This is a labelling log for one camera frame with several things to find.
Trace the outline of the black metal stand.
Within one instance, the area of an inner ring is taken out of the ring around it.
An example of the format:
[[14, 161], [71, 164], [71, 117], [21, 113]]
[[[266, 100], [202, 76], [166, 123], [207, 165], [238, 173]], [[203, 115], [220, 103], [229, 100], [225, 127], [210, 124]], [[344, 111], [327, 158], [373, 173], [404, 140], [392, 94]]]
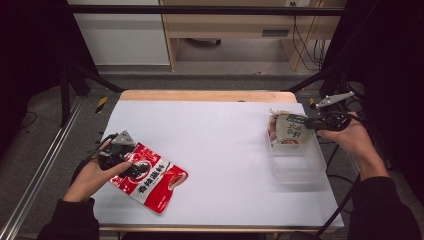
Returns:
[[81, 65], [67, 64], [60, 73], [61, 126], [65, 126], [71, 118], [70, 87], [73, 88], [78, 96], [87, 96], [90, 93], [90, 88], [86, 83], [86, 79], [91, 79], [115, 93], [124, 91], [124, 88], [109, 82], [94, 71], [88, 70]]

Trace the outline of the white cabinet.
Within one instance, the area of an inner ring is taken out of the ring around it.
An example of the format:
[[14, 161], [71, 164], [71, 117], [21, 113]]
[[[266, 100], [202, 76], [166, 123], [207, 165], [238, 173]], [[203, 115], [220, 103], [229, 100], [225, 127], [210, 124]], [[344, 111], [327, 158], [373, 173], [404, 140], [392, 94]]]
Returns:
[[75, 14], [96, 65], [168, 65], [160, 14]]

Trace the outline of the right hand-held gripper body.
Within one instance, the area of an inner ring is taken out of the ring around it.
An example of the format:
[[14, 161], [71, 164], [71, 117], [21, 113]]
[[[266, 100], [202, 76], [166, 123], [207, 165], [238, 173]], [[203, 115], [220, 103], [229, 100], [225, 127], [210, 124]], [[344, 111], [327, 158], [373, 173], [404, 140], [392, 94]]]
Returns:
[[353, 97], [352, 91], [342, 94], [326, 96], [322, 101], [316, 104], [319, 110], [319, 118], [315, 123], [316, 130], [342, 131], [350, 124], [350, 117], [345, 101]]

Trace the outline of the white table sheet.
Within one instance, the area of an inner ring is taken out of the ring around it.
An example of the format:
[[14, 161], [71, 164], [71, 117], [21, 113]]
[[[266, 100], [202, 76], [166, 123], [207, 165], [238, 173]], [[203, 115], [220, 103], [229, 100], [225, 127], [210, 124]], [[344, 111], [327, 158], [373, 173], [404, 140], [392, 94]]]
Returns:
[[102, 227], [320, 227], [337, 203], [328, 178], [284, 184], [273, 176], [267, 139], [271, 109], [300, 113], [299, 103], [117, 102], [105, 132], [126, 130], [188, 177], [157, 214], [112, 184], [95, 195]]

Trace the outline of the red sauce packet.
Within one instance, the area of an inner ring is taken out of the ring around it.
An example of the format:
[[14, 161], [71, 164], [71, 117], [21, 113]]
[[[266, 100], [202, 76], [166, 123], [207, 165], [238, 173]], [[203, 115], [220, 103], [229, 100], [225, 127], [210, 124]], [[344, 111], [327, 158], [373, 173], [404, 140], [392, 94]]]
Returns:
[[125, 160], [145, 171], [134, 176], [117, 175], [110, 182], [156, 213], [163, 212], [173, 190], [188, 177], [184, 169], [141, 143], [125, 155]]

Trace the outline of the clear plastic container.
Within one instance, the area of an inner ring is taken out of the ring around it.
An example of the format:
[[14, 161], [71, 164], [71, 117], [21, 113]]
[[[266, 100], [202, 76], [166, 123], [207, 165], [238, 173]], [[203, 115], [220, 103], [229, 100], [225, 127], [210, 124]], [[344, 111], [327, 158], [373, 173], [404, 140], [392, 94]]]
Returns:
[[326, 171], [326, 163], [315, 131], [306, 144], [272, 145], [275, 137], [276, 119], [281, 114], [295, 114], [290, 111], [270, 110], [267, 125], [271, 166], [274, 178], [284, 184], [305, 184], [313, 182]]

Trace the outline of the green white sauce packet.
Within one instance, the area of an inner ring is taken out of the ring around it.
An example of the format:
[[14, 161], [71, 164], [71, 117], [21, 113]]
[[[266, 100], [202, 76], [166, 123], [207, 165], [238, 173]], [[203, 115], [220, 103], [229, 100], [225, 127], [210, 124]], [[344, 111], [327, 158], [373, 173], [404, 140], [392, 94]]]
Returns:
[[272, 145], [306, 144], [314, 131], [308, 129], [305, 123], [308, 118], [297, 114], [281, 114], [276, 119], [275, 137]]

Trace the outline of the black curtain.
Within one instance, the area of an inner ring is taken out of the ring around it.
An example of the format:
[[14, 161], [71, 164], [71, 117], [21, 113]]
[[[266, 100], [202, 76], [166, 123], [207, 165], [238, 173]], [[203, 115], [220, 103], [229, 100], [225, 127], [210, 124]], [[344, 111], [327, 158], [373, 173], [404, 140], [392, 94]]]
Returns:
[[29, 100], [59, 84], [60, 67], [46, 25], [78, 64], [97, 71], [74, 15], [61, 9], [67, 4], [68, 0], [0, 0], [0, 156], [10, 147]]
[[424, 0], [347, 0], [326, 56], [364, 86], [383, 151], [424, 204]]

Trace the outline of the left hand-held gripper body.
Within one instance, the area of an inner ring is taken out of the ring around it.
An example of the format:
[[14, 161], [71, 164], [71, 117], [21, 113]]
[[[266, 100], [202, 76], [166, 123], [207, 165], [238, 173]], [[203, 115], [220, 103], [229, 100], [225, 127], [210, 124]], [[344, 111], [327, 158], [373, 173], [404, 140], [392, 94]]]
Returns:
[[98, 161], [102, 170], [124, 162], [125, 155], [135, 148], [135, 142], [126, 130], [107, 136], [101, 145], [104, 147], [98, 152]]

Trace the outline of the aluminium floor rail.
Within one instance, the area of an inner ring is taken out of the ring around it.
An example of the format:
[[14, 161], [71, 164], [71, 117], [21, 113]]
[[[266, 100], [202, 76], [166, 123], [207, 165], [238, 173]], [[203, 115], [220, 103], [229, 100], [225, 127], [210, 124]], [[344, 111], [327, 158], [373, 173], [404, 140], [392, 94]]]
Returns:
[[44, 155], [39, 167], [37, 168], [37, 171], [33, 175], [21, 199], [19, 200], [5, 225], [0, 230], [0, 240], [14, 240], [14, 238], [17, 236], [23, 221], [25, 220], [30, 208], [32, 207], [35, 198], [40, 192], [40, 189], [47, 175], [49, 174], [52, 165], [54, 164], [69, 132], [71, 131], [84, 102], [85, 99], [83, 97], [75, 98], [69, 119], [59, 128], [54, 140], [50, 144], [48, 151]]

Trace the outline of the black horizontal frame bar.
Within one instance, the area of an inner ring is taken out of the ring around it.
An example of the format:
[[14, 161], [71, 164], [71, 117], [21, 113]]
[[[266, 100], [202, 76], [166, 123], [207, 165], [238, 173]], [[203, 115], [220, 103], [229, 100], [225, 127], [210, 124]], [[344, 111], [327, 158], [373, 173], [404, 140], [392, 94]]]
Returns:
[[342, 16], [345, 13], [344, 8], [252, 6], [68, 5], [65, 9], [81, 14]]

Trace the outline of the person's left hand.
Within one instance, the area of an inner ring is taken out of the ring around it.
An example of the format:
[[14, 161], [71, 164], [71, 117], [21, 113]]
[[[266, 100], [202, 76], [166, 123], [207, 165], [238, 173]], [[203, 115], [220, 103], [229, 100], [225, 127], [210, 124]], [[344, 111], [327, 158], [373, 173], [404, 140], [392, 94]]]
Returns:
[[125, 172], [130, 166], [130, 162], [122, 162], [108, 170], [102, 170], [98, 163], [98, 154], [95, 153], [79, 171], [62, 200], [65, 202], [88, 201], [106, 182]]

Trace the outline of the person's right hand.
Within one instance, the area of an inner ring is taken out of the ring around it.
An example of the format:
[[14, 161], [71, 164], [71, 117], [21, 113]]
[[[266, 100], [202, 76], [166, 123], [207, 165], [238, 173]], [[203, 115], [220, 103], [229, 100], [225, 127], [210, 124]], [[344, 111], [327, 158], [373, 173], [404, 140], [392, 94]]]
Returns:
[[317, 134], [338, 143], [361, 167], [382, 163], [366, 128], [357, 120], [352, 120], [342, 131], [318, 130]]

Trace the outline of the wooden desk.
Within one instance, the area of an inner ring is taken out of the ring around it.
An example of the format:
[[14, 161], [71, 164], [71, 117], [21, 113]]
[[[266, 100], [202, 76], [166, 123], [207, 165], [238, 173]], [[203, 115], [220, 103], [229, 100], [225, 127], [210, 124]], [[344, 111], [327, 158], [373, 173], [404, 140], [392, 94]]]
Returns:
[[[252, 6], [343, 8], [347, 0], [159, 0], [162, 6]], [[277, 39], [292, 70], [309, 56], [312, 40], [331, 40], [337, 16], [165, 14], [167, 37], [192, 39]]]

